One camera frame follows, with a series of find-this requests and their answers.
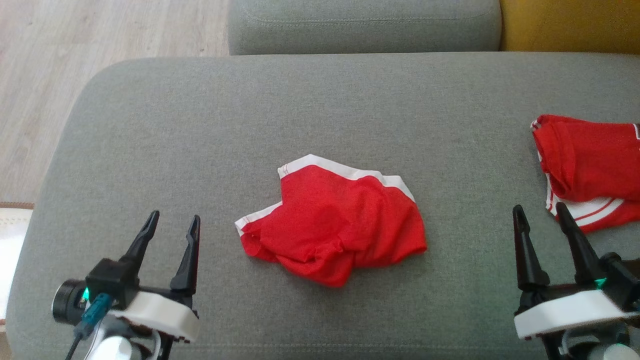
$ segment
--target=black cable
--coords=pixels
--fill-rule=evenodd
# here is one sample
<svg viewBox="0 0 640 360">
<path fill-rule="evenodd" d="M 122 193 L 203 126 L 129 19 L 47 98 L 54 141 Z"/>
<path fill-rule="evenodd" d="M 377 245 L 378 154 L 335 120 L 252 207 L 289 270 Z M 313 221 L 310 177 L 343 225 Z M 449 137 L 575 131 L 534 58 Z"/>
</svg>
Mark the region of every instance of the black cable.
<svg viewBox="0 0 640 360">
<path fill-rule="evenodd" d="M 74 338 L 74 342 L 71 344 L 71 348 L 69 348 L 69 353 L 67 353 L 67 357 L 65 358 L 65 360 L 71 360 L 71 358 L 74 356 L 74 352 L 76 352 L 78 344 L 80 344 L 81 339 L 82 337 L 80 336 L 76 336 Z"/>
</svg>

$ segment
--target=red cloth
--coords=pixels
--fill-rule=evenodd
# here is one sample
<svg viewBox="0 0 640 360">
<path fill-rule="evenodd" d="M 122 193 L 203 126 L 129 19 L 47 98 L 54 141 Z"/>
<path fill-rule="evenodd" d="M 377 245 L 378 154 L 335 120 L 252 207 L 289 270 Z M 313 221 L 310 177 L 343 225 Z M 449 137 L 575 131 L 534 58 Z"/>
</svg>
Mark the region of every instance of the red cloth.
<svg viewBox="0 0 640 360">
<path fill-rule="evenodd" d="M 308 155 L 278 169 L 282 202 L 236 222 L 245 252 L 327 286 L 352 268 L 426 251 L 422 217 L 398 176 Z"/>
<path fill-rule="evenodd" d="M 585 232 L 640 220 L 639 124 L 542 115 L 531 127 L 551 213 L 565 202 Z"/>
</svg>

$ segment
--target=gray ottoman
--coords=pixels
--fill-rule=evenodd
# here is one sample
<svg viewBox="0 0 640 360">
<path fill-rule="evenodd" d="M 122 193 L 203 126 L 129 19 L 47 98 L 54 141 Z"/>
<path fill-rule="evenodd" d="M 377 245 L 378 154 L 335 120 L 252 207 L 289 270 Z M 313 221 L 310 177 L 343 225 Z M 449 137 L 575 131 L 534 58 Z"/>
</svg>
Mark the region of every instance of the gray ottoman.
<svg viewBox="0 0 640 360">
<path fill-rule="evenodd" d="M 499 0 L 232 0 L 231 55 L 495 51 Z"/>
<path fill-rule="evenodd" d="M 16 359 L 62 359 L 71 327 L 57 286 L 117 258 L 161 211 L 140 277 L 167 286 L 184 231 L 202 217 L 196 343 L 173 359 L 544 359 L 520 341 L 511 208 L 522 204 L 541 264 L 572 280 L 544 208 L 529 124 L 540 113 L 637 122 L 640 58 L 433 53 L 128 61 L 77 100 L 13 282 Z M 403 177 L 429 252 L 357 270 L 341 289 L 247 257 L 233 222 L 280 200 L 276 167 L 313 153 Z M 640 256 L 639 224 L 590 236 Z M 81 345 L 78 356 L 86 350 Z"/>
</svg>

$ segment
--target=robotic arm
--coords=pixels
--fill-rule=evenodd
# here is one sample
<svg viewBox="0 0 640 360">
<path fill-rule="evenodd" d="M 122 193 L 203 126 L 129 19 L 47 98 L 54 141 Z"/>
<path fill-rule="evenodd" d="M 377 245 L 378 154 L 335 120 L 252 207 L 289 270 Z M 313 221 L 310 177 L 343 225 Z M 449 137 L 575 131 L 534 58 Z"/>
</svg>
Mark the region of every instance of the robotic arm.
<svg viewBox="0 0 640 360">
<path fill-rule="evenodd" d="M 575 284 L 550 285 L 529 237 L 520 205 L 513 208 L 520 307 L 518 337 L 540 338 L 550 360 L 640 360 L 629 327 L 640 327 L 640 259 L 610 252 L 600 259 L 566 205 L 556 205 L 575 267 Z"/>
<path fill-rule="evenodd" d="M 193 295 L 198 277 L 200 217 L 187 231 L 187 249 L 169 289 L 140 286 L 138 271 L 160 212 L 153 211 L 118 261 L 102 259 L 83 281 L 69 279 L 57 290 L 52 314 L 74 326 L 74 342 L 93 333 L 85 360 L 167 360 L 174 341 L 195 341 L 200 330 Z"/>
</svg>

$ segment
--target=wooden floor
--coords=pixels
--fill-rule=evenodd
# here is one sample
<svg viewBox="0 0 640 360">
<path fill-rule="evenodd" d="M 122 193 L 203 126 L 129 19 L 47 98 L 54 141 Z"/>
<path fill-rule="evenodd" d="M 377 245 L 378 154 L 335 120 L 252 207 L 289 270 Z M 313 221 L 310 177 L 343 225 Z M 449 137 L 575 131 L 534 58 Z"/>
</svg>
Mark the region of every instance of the wooden floor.
<svg viewBox="0 0 640 360">
<path fill-rule="evenodd" d="M 0 0 L 0 202 L 36 202 L 71 107 L 113 63 L 226 56 L 229 0 Z"/>
</svg>

